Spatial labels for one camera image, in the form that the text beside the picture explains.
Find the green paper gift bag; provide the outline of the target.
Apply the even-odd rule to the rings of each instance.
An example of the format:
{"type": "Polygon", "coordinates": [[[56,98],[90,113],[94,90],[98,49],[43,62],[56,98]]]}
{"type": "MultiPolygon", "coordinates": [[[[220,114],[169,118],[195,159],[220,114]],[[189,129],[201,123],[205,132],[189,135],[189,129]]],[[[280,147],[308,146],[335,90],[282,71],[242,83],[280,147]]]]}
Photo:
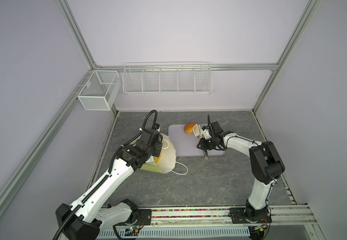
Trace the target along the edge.
{"type": "Polygon", "coordinates": [[[186,175],[188,167],[176,161],[176,149],[171,139],[167,135],[162,135],[162,148],[158,157],[150,157],[145,164],[140,168],[143,171],[167,174],[172,172],[177,175],[186,175]],[[176,165],[182,165],[185,168],[184,173],[177,173],[174,171],[176,165]]]}

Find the round brown fake bun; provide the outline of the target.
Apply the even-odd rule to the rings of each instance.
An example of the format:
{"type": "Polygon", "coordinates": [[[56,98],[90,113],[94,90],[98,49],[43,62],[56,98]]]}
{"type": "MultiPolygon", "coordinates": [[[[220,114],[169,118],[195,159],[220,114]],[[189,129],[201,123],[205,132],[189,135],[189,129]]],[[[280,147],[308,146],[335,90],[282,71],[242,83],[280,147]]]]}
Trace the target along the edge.
{"type": "Polygon", "coordinates": [[[184,127],[184,132],[186,133],[186,134],[190,134],[190,133],[192,133],[193,132],[193,128],[195,127],[195,123],[189,123],[189,124],[187,124],[185,127],[184,127]]]}

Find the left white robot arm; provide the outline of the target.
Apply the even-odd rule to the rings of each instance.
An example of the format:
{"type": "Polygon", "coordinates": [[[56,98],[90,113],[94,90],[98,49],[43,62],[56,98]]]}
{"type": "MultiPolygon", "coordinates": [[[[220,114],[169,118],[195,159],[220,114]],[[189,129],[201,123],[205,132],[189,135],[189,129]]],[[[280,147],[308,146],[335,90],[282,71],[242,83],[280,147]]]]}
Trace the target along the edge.
{"type": "Polygon", "coordinates": [[[59,228],[53,237],[55,240],[61,235],[65,235],[69,240],[95,240],[99,233],[115,228],[117,224],[137,223],[138,206],[128,199],[105,210],[102,206],[126,178],[151,157],[159,157],[163,136],[159,132],[156,119],[157,111],[150,111],[139,133],[117,148],[106,172],[70,205],[61,204],[57,208],[59,228]],[[148,128],[146,124],[150,116],[154,116],[154,121],[148,128]]]}

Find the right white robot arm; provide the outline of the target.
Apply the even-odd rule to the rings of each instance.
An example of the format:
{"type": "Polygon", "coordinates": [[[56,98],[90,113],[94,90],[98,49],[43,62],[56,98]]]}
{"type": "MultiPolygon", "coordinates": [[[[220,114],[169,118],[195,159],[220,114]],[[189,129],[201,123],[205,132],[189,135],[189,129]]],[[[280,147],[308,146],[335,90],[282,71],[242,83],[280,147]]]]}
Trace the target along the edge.
{"type": "Polygon", "coordinates": [[[208,157],[208,152],[236,150],[250,158],[254,184],[249,198],[245,204],[244,215],[248,222],[256,223],[270,220],[268,198],[272,188],[277,184],[279,177],[285,172],[285,165],[271,141],[257,142],[246,137],[242,137],[232,131],[224,131],[218,122],[211,122],[201,127],[195,124],[192,127],[193,134],[199,139],[197,148],[202,150],[204,156],[208,157]]]}

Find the lavender plastic tray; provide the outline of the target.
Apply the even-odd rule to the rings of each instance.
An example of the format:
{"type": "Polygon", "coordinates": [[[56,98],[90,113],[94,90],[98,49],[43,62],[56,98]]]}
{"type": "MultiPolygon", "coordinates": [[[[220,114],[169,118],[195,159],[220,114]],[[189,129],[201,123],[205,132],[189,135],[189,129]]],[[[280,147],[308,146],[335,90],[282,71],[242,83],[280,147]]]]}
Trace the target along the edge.
{"type": "Polygon", "coordinates": [[[177,157],[204,157],[203,150],[198,149],[199,139],[193,134],[186,134],[186,124],[170,125],[168,136],[174,145],[177,157]]]}

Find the small white mesh basket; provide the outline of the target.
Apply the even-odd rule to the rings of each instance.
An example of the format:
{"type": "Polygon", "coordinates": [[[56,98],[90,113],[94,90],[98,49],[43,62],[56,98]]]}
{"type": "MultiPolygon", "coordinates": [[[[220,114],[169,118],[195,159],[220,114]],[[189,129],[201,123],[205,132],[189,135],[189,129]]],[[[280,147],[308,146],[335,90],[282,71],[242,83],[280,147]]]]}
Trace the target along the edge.
{"type": "Polygon", "coordinates": [[[78,94],[87,111],[111,111],[121,87],[117,71],[94,70],[78,94]]]}

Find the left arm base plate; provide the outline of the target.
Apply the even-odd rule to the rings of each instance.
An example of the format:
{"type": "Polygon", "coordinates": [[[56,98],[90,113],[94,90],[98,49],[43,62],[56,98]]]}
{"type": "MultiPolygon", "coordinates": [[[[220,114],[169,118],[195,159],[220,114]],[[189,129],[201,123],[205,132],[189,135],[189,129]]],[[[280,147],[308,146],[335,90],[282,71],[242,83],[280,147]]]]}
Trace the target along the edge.
{"type": "Polygon", "coordinates": [[[119,226],[149,226],[152,220],[151,209],[139,209],[135,213],[131,213],[131,216],[125,223],[118,224],[119,226]]]}

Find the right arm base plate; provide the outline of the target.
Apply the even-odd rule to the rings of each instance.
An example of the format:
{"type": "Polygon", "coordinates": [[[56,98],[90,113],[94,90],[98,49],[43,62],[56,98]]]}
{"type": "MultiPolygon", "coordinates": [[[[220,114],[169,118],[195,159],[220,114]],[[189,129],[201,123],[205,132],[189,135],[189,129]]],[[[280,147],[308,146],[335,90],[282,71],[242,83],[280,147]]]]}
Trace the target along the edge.
{"type": "Polygon", "coordinates": [[[271,214],[268,207],[261,210],[252,208],[230,208],[228,217],[233,224],[270,224],[272,223],[271,214]]]}

